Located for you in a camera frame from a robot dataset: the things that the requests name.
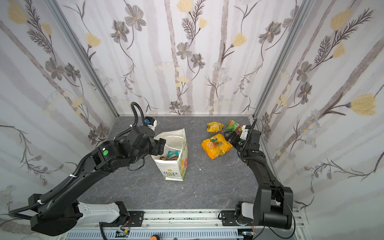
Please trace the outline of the small yellow snack packet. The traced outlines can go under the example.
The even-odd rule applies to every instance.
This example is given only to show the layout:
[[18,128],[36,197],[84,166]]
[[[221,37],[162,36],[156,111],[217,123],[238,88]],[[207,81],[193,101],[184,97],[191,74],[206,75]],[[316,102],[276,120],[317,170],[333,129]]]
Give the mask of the small yellow snack packet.
[[218,122],[207,123],[208,133],[218,133],[218,132],[221,132],[223,128],[224,128],[224,125]]

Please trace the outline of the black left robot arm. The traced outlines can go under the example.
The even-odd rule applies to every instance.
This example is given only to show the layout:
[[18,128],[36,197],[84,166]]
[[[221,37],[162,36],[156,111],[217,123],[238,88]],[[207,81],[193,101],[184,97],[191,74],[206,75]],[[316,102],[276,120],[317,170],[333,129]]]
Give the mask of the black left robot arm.
[[59,236],[74,228],[86,218],[78,197],[95,183],[119,168],[135,164],[145,156],[164,153],[165,139],[155,139],[156,120],[145,117],[140,105],[131,103],[134,123],[119,133],[112,141],[105,141],[85,155],[74,172],[45,194],[33,194],[26,207],[9,211],[12,218],[28,220],[31,230]]

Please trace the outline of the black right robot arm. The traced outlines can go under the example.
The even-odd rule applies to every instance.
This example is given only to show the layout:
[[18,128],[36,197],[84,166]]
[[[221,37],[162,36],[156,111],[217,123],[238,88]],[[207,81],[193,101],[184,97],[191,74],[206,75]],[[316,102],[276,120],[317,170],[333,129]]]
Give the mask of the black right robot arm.
[[283,186],[267,164],[260,150],[261,132],[255,130],[256,122],[243,126],[241,134],[225,132],[224,137],[238,151],[240,160],[252,170],[258,189],[253,203],[238,202],[229,220],[239,225],[252,222],[256,226],[289,230],[294,222],[293,191]]

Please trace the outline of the orange red snack packet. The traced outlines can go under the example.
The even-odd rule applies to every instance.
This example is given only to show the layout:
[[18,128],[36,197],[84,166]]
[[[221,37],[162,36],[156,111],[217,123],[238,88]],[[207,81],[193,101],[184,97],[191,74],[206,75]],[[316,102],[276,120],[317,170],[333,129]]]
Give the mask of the orange red snack packet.
[[161,160],[161,161],[171,161],[170,158],[166,158],[166,157],[164,157],[164,156],[160,156],[160,160]]

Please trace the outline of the green snack packet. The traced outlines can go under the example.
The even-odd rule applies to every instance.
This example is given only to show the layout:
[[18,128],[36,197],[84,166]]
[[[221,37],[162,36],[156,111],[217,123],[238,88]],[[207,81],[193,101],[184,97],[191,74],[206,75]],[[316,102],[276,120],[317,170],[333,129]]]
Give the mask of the green snack packet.
[[234,131],[235,133],[240,135],[243,131],[243,126],[234,120],[230,120],[229,123],[226,125],[226,130]]

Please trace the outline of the white floral paper bag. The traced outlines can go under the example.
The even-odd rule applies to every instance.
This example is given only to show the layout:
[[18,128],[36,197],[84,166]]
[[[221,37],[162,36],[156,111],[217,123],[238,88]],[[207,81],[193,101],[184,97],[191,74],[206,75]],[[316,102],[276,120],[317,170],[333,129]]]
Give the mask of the white floral paper bag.
[[155,136],[155,140],[160,138],[166,140],[164,154],[160,156],[168,157],[169,151],[179,151],[179,158],[176,161],[161,161],[160,156],[152,155],[158,169],[161,171],[165,180],[184,181],[188,167],[188,146],[185,129],[163,132]]

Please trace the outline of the large yellow snack bag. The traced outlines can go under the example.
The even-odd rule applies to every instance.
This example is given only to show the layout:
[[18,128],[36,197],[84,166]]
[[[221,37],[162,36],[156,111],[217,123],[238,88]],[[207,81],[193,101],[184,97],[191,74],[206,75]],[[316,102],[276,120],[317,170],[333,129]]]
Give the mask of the large yellow snack bag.
[[213,160],[227,153],[233,145],[226,141],[222,134],[217,134],[202,142],[202,148],[206,154]]

